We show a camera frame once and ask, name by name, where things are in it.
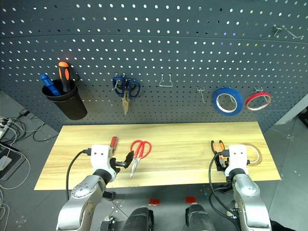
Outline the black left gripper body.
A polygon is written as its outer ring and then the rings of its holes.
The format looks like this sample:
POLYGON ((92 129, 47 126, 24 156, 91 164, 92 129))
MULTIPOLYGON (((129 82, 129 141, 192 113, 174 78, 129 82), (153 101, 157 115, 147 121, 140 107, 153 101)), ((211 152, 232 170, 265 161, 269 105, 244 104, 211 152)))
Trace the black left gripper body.
POLYGON ((115 171, 115 173, 120 172, 121 162, 116 161, 115 158, 110 159, 110 166, 115 171))

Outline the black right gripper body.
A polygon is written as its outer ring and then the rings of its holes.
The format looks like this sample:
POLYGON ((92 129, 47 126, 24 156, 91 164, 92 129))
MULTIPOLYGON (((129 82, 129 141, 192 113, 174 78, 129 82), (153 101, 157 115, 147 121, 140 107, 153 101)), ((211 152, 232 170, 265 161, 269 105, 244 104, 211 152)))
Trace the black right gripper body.
POLYGON ((217 157, 217 171, 225 171, 226 168, 229 166, 229 158, 225 156, 218 156, 217 157))

